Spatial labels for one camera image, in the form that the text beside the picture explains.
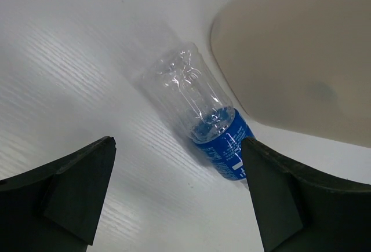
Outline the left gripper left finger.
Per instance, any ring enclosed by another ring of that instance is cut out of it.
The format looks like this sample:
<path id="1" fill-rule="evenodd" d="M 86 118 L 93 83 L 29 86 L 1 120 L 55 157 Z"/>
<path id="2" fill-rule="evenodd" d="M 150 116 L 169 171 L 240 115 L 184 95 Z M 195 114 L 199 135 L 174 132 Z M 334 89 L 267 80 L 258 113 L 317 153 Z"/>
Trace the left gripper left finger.
<path id="1" fill-rule="evenodd" d="M 1 251 L 86 251 L 93 244 L 114 167 L 103 137 L 1 180 Z"/>

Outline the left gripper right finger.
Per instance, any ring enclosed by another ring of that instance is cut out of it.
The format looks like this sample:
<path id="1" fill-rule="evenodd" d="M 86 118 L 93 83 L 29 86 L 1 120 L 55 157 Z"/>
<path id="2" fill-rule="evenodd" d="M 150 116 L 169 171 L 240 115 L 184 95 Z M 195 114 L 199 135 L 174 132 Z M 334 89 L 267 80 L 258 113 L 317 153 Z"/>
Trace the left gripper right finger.
<path id="1" fill-rule="evenodd" d="M 369 251 L 370 185 L 242 142 L 242 159 L 265 251 Z"/>

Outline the blue label bottle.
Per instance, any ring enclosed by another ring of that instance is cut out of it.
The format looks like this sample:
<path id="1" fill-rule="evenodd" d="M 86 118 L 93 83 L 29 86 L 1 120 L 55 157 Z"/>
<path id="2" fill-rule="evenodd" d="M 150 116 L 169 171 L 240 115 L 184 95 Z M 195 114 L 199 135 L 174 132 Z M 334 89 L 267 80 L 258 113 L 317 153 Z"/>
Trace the blue label bottle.
<path id="1" fill-rule="evenodd" d="M 165 122 L 189 138 L 219 174 L 230 181 L 246 179 L 242 140 L 254 134 L 194 43 L 163 54 L 140 84 Z"/>

